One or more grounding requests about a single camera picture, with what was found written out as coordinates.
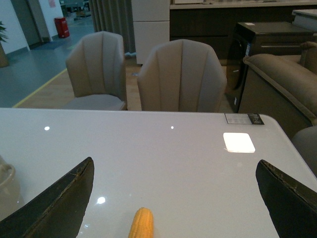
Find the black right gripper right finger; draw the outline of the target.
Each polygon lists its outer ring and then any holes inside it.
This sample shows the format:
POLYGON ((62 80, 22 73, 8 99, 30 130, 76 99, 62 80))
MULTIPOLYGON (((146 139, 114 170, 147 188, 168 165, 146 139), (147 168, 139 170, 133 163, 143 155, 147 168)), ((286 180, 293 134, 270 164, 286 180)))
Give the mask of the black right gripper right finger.
POLYGON ((281 238, 317 236, 317 193, 265 160, 256 180, 274 227, 281 238))

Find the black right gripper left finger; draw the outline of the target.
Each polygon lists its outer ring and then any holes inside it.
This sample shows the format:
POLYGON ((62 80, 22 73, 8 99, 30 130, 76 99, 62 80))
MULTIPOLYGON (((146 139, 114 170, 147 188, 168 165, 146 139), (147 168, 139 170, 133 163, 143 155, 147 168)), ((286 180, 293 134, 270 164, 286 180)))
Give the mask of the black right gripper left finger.
POLYGON ((0 223, 2 238, 75 238, 94 181, 88 157, 0 223))

